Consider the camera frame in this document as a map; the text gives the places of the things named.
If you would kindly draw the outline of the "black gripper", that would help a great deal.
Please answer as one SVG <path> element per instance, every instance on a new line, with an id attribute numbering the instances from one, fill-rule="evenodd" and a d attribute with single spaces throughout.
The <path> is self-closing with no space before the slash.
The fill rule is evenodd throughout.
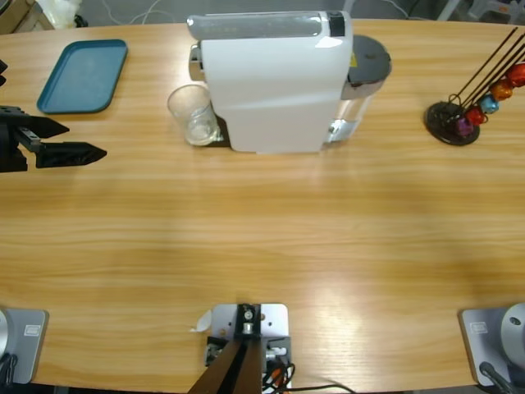
<path id="1" fill-rule="evenodd" d="M 35 117 L 19 107 L 1 106 L 1 172 L 26 172 L 26 157 L 18 145 L 35 148 L 37 168 L 84 166 L 107 156 L 107 151 L 86 142 L 45 143 L 40 139 L 70 129 L 48 117 Z"/>

